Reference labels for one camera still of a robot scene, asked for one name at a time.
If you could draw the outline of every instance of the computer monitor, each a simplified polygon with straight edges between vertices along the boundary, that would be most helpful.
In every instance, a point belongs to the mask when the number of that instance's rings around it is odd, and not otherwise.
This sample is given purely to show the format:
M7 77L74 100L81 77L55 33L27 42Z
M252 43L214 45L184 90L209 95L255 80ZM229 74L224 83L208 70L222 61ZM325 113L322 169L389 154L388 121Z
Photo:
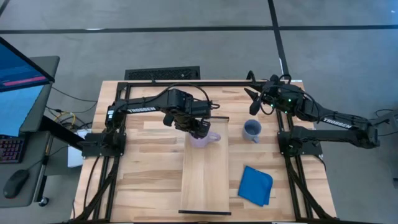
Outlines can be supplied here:
M0 92L51 82L54 77L0 37Z

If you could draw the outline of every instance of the black mouse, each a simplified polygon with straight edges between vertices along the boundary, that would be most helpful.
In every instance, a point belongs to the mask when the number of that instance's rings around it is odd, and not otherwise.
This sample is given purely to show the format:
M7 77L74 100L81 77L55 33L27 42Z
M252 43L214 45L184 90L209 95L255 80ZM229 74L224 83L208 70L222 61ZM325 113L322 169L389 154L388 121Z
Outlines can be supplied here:
M29 177L28 170L17 170L10 179L7 180L2 192L6 198L16 197Z

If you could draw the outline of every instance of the blue cloth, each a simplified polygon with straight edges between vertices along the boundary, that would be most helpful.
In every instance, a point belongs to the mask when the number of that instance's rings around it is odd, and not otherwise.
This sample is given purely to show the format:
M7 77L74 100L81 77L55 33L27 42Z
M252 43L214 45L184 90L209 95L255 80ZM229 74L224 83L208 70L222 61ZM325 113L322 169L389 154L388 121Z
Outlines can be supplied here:
M238 195L258 206L264 206L269 204L271 187L272 177L270 175L246 166Z
M0 134L18 136L43 86L0 93Z

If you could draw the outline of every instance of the keyboard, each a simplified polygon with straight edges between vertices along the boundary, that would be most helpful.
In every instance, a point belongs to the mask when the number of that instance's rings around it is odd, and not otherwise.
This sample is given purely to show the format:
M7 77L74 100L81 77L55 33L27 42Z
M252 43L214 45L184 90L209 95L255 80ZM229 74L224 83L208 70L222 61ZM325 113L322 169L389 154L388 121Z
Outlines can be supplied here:
M25 137L0 135L0 164L21 163L25 153Z
M199 80L199 66L126 70L125 80Z

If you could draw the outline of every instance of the desk leg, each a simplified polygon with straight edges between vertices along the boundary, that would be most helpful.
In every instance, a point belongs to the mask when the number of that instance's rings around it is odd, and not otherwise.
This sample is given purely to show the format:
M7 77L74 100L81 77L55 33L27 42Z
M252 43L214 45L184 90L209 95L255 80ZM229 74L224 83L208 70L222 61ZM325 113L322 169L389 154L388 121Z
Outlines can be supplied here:
M40 131L50 131L53 136L81 150L81 146L79 146L77 143L84 141L83 138L79 137L77 134L69 131L62 125L56 123L46 116L43 116L42 123L40 124Z

